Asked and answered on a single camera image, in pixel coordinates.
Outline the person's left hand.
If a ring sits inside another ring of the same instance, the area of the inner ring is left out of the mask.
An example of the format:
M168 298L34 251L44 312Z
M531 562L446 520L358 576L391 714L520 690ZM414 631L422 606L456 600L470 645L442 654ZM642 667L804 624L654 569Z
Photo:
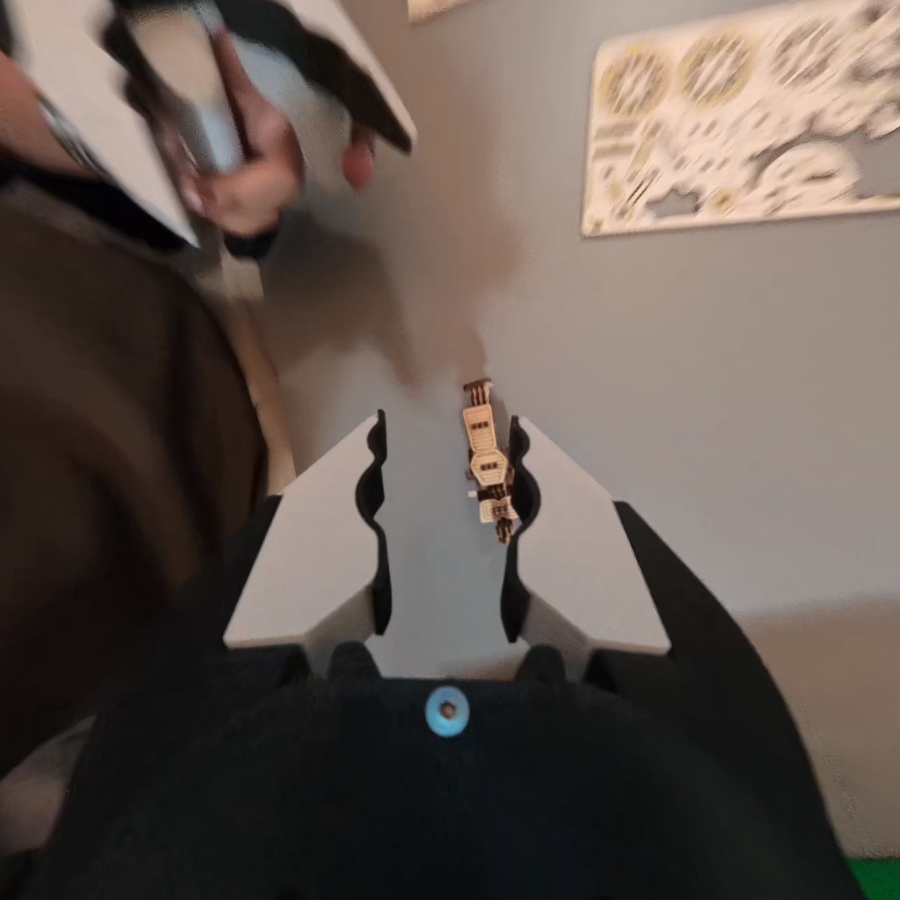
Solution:
M174 182L188 211L238 238L273 231L298 195L304 160L293 126L254 86L231 35L215 31L211 43L219 73L244 143L245 162L230 173L196 169L174 125L154 113L154 131L173 167Z

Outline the person's brown shirt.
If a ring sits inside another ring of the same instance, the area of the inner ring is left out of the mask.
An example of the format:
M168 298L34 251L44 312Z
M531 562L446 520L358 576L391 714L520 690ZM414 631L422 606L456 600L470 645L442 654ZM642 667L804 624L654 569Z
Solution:
M181 274L2 200L1 771L105 703L264 502L269 452Z

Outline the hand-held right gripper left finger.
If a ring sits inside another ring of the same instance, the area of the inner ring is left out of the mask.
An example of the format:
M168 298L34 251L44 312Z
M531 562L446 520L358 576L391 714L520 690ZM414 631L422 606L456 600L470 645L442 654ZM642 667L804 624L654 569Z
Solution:
M227 624L230 650L299 647L328 669L336 647L383 636L392 615L385 501L387 423L376 411L279 496Z

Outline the green plastic bin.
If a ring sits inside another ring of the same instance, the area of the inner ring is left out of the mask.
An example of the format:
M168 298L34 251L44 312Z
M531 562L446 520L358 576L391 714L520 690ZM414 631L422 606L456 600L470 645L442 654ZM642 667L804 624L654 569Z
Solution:
M899 899L899 858L849 859L849 868L869 899Z

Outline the silver wrist watch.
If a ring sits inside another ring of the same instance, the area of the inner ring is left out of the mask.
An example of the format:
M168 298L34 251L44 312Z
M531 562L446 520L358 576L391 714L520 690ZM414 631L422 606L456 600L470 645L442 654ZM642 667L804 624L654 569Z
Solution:
M79 166L101 179L106 178L106 170L97 160L90 148L84 143L69 121L51 102L41 94L38 95L38 107L41 118L48 127L53 139L59 144L67 156Z

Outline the wooden puzzle sheet with gears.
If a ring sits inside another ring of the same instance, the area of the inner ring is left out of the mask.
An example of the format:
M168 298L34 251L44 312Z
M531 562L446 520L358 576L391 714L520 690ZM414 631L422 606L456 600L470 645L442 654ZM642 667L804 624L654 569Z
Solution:
M898 133L899 6L794 2L604 41L585 238L898 210L847 143Z

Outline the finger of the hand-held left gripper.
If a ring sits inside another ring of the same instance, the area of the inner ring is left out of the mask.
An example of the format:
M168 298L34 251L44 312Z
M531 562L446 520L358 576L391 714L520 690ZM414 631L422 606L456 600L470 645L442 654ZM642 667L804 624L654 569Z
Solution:
M334 1L218 1L218 19L256 89L299 134L314 112L370 129L410 155L411 115L344 7Z
M106 1L12 1L13 56L101 173L196 248L150 128L126 99L127 72L105 49L114 13Z

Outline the wooden model arm piece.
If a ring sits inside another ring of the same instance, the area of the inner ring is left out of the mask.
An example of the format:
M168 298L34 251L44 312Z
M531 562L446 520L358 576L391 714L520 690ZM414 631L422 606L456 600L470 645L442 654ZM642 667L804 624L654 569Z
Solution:
M502 546L510 544L519 523L511 496L514 471L498 438L491 404L493 381L481 378L463 387L467 404L462 420L468 443L467 477L473 487L469 497L478 503L479 519L491 525Z

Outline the grey desk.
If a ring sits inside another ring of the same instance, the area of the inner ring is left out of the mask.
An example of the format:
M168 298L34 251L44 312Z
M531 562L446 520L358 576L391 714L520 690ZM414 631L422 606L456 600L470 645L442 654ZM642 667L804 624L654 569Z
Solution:
M377 409L382 671L511 673L503 549L467 497L488 375L746 629L851 855L898 856L898 215L584 240L608 38L765 2L344 2L419 130L360 195L307 188L258 311L299 471Z

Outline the person's left forearm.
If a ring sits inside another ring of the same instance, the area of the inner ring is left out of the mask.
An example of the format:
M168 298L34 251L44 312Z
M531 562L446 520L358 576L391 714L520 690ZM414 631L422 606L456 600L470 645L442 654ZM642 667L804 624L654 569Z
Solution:
M65 175L93 176L58 140L39 95L17 63L1 53L1 151L3 157Z

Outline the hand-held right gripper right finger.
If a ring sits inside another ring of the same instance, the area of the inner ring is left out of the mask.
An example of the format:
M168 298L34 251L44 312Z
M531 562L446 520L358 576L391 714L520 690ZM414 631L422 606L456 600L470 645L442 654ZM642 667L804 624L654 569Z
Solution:
M574 680L601 650L664 657L671 641L611 493L527 417L511 418L509 451L507 641L556 649Z

